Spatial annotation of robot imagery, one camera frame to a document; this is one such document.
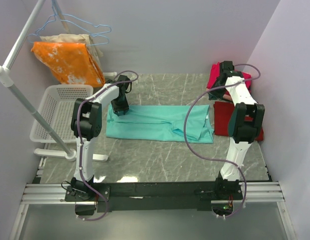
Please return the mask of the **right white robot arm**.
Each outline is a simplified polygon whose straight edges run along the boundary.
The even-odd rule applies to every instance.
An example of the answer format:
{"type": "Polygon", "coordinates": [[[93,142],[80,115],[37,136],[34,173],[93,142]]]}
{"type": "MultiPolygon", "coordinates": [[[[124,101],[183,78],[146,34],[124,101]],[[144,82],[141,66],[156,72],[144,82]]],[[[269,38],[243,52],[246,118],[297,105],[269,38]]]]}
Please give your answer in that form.
{"type": "Polygon", "coordinates": [[[232,61],[225,60],[212,66],[207,90],[210,100],[231,101],[234,108],[227,125],[230,144],[227,162],[220,170],[223,180],[240,180],[240,167],[245,155],[260,135],[265,107],[251,96],[249,87],[254,78],[236,70],[232,61]]]}

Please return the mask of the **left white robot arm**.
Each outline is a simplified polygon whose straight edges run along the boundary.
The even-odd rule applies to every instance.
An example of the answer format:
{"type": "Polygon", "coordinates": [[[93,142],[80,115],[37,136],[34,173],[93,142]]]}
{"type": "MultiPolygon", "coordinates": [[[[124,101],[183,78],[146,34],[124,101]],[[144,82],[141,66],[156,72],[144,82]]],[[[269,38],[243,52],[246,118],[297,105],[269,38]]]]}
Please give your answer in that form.
{"type": "Polygon", "coordinates": [[[111,105],[116,115],[129,110],[126,94],[131,91],[132,81],[125,75],[106,83],[99,91],[87,98],[78,98],[74,104],[71,129],[76,137],[77,160],[71,186],[83,201],[95,194],[93,187],[93,148],[102,129],[102,111],[111,105]]]}

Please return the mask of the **teal t shirt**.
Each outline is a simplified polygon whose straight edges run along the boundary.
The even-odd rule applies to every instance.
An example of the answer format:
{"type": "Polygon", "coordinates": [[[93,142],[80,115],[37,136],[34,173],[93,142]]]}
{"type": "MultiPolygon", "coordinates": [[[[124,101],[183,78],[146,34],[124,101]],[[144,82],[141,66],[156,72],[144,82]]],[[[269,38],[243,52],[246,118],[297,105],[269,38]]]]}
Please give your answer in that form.
{"type": "MultiPolygon", "coordinates": [[[[108,108],[106,136],[114,139],[184,142],[184,121],[188,105],[131,105],[125,115],[108,108]]],[[[188,142],[212,144],[209,106],[196,105],[186,123],[188,142]]]]}

